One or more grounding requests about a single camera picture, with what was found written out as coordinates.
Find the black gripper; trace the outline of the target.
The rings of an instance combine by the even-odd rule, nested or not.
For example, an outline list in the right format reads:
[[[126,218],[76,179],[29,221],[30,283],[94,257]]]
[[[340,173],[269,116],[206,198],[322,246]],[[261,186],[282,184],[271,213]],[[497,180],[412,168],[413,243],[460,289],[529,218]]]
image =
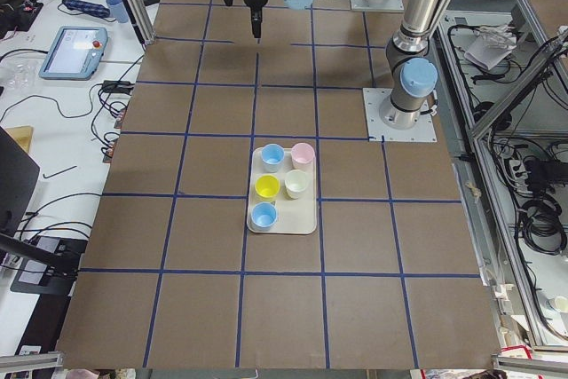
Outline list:
[[[268,0],[244,0],[245,5],[250,9],[250,22],[252,34],[255,38],[262,37],[263,8]]]

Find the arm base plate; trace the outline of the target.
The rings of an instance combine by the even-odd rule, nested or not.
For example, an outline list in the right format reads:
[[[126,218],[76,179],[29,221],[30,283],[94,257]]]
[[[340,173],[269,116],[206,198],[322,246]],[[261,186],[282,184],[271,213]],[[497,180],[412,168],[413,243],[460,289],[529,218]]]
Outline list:
[[[367,138],[376,142],[436,143],[433,116],[427,99],[421,109],[402,112],[391,103],[391,88],[364,88]]]
[[[350,0],[353,11],[402,13],[402,0]]]

